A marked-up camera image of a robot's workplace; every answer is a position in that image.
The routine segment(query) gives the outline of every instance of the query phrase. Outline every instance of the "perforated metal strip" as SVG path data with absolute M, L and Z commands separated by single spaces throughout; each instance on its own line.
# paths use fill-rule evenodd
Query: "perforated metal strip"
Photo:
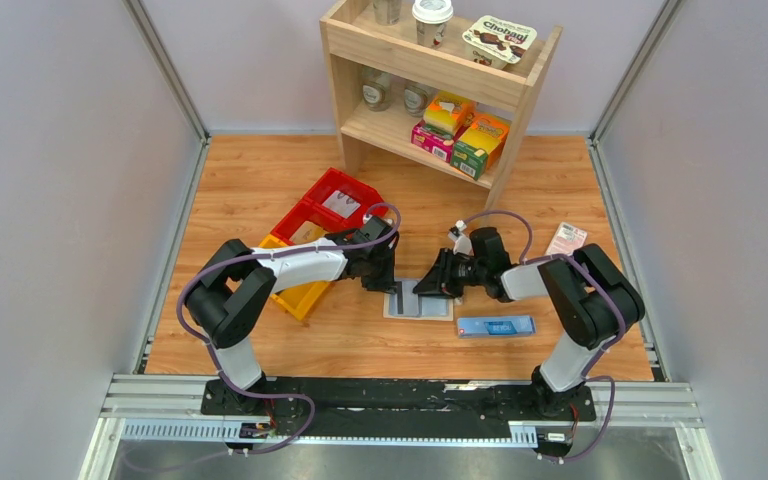
M 165 440 L 187 442 L 240 442 L 239 421 L 225 420 L 153 420 L 129 419 L 122 440 Z M 393 445 L 414 447 L 513 447 L 536 448 L 537 429 L 524 425 L 511 425 L 511 438 L 373 438 L 373 437 L 320 437 L 304 436 L 296 443 L 315 445 Z M 245 439 L 250 443 L 274 443 L 285 439 L 274 436 L 268 440 Z

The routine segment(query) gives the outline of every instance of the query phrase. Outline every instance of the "light blue package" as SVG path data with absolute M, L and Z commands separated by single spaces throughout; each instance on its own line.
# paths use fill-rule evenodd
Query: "light blue package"
M 458 338 L 527 337 L 536 331 L 531 315 L 458 319 Z

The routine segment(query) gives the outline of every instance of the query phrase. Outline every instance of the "back wall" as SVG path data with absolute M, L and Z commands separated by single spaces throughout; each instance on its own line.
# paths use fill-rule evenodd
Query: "back wall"
M 334 131 L 319 18 L 335 1 L 144 0 L 213 133 Z M 662 0 L 453 3 L 458 16 L 494 15 L 532 26 L 542 38 L 562 25 L 529 132 L 589 133 Z M 413 21 L 406 8 L 402 18 Z

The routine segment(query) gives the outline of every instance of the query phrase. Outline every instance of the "glass jar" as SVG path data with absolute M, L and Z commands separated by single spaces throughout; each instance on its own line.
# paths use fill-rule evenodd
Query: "glass jar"
M 387 72 L 364 66 L 361 70 L 363 81 L 363 103 L 374 112 L 387 110 L 393 102 L 390 84 L 393 76 Z
M 414 117 L 421 117 L 434 98 L 434 91 L 428 85 L 405 80 L 405 110 Z

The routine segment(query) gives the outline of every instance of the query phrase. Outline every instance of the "wooden shelf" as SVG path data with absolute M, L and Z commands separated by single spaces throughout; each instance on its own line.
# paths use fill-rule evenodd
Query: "wooden shelf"
M 416 43 L 416 21 L 410 3 L 402 4 L 401 20 L 395 25 L 376 23 L 370 0 L 338 0 L 322 17 L 322 47 L 346 172 L 356 175 L 366 154 L 365 145 L 374 145 L 489 189 L 485 207 L 494 207 L 513 170 L 563 28 L 556 26 L 545 41 L 535 40 L 516 65 L 497 70 L 473 62 L 466 51 L 461 35 L 473 23 L 452 18 L 443 43 L 438 48 L 427 48 Z M 499 160 L 476 181 L 412 145 L 410 132 L 418 119 L 404 111 L 397 95 L 393 105 L 383 112 L 372 112 L 363 104 L 362 65 L 513 112 Z
M 393 88 L 398 89 L 399 85 L 394 85 Z M 419 118 L 408 114 L 402 97 L 395 94 L 393 95 L 393 104 L 383 112 L 373 112 L 367 108 L 366 104 L 361 102 L 346 123 L 340 128 L 340 132 L 431 167 L 434 170 L 448 173 L 465 182 L 488 189 L 493 186 L 496 165 L 493 165 L 488 172 L 478 177 L 478 180 L 473 180 L 461 173 L 460 170 L 412 144 L 410 142 L 411 130 L 419 120 Z

